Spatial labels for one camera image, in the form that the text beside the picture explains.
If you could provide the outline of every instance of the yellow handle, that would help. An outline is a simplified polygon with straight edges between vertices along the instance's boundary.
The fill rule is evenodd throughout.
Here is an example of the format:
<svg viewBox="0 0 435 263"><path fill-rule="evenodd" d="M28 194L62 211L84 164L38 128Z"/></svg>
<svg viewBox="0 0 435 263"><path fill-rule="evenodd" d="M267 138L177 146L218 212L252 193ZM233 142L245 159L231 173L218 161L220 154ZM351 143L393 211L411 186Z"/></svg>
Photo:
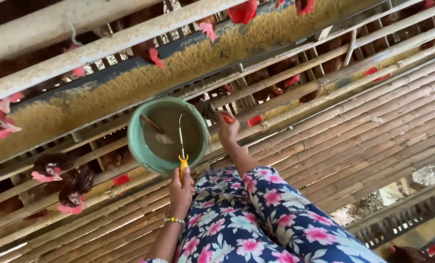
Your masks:
<svg viewBox="0 0 435 263"><path fill-rule="evenodd" d="M183 183L183 169L185 167L188 167L188 154L187 154L187 158L185 160L182 160L181 156L179 155L179 160L180 160L180 182Z"/></svg>

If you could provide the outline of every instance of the beaded bracelet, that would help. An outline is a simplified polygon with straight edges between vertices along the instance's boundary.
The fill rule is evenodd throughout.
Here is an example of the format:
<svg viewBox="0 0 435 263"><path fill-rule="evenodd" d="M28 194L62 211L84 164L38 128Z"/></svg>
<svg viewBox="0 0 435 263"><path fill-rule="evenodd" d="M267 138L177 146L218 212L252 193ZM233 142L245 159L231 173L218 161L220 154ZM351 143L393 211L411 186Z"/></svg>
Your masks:
<svg viewBox="0 0 435 263"><path fill-rule="evenodd" d="M177 223L180 223L182 225L185 225L185 221L177 219L177 218L173 218L173 217L172 218L164 218L164 222L168 222L168 221L177 222Z"/></svg>

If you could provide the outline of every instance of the person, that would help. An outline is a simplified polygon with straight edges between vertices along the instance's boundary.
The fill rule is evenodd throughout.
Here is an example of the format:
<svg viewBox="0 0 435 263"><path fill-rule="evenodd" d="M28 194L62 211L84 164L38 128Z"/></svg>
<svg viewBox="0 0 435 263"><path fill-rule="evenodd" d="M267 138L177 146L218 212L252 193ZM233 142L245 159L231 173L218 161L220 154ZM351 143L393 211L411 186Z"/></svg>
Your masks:
<svg viewBox="0 0 435 263"><path fill-rule="evenodd" d="M141 263L385 263L275 169L259 166L237 144L238 121L217 121L234 165L196 183L189 169L183 184L175 170L169 215Z"/></svg>

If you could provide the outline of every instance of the floral clothing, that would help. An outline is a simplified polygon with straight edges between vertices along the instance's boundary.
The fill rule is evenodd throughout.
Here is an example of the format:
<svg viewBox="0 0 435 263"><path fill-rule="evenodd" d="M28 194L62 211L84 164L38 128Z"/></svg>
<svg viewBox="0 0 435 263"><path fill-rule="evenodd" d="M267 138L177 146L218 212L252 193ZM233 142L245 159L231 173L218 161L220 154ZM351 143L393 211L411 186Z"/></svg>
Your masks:
<svg viewBox="0 0 435 263"><path fill-rule="evenodd" d="M195 193L178 263L386 263L273 168L255 168L242 179L234 166L201 175Z"/></svg>

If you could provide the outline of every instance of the green basin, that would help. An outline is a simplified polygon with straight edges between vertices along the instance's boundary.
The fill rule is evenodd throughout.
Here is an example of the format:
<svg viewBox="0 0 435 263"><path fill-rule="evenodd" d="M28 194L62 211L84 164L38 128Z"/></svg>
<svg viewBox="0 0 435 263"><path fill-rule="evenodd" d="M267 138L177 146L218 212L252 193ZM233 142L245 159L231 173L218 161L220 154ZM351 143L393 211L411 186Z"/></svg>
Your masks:
<svg viewBox="0 0 435 263"><path fill-rule="evenodd" d="M206 124L203 117L197 111L197 109L187 103L186 101L175 98L175 97L160 97L152 99L146 103L141 104L132 115L130 123L128 124L128 148L132 153L133 158L144 168L148 169L153 173L160 175L170 175L176 167L180 165L179 152L177 153L177 161L168 161L157 157L146 145L143 127L148 125L144 121L140 120L140 115L148 114L151 111L162 109L162 108L173 108L180 111L184 111L189 116L192 117L193 121L198 127L198 146L193 152L186 152L189 155L188 164L192 168L198 164L200 159L206 153L209 142L208 125Z"/></svg>

